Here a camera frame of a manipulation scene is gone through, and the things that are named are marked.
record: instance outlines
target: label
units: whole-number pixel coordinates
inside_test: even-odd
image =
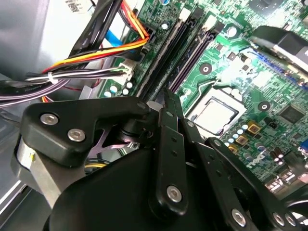
[[[65,0],[72,13],[87,13],[92,7],[90,0]]]
[[[247,168],[253,168],[253,166],[256,166],[256,164],[259,164],[259,165],[263,165],[263,159],[265,158],[266,156],[263,155],[263,154],[259,154],[256,159],[254,159],[252,162],[250,162],[248,165],[246,165]]]

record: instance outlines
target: ram slot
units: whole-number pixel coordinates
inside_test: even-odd
[[[208,45],[224,28],[224,24],[221,22],[216,23],[215,21],[216,24],[212,26],[211,23],[213,23],[213,19],[211,19],[210,22],[207,20],[166,80],[166,83],[171,83],[169,89],[172,92],[176,92],[179,89],[180,85],[188,76],[196,62],[204,54]]]
[[[191,29],[202,16],[200,8],[196,8],[190,17],[180,15],[179,20],[174,25],[164,45],[159,50],[155,61],[147,70],[137,96],[144,101],[151,100],[156,94],[156,87],[162,81],[164,73],[170,66],[170,62],[175,58],[177,52],[187,41]]]

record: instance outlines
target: cpu socket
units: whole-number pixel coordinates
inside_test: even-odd
[[[204,137],[221,137],[245,113],[246,108],[223,90],[211,89],[186,117]]]

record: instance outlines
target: sticker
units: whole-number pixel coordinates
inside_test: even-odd
[[[72,13],[87,13],[92,7],[90,0],[65,0]]]

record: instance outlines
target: motherboard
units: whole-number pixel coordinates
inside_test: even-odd
[[[154,101],[167,87],[201,135],[220,138],[273,193],[308,183],[303,1],[146,0],[138,18],[150,42],[135,61],[114,61],[132,71],[100,97]]]

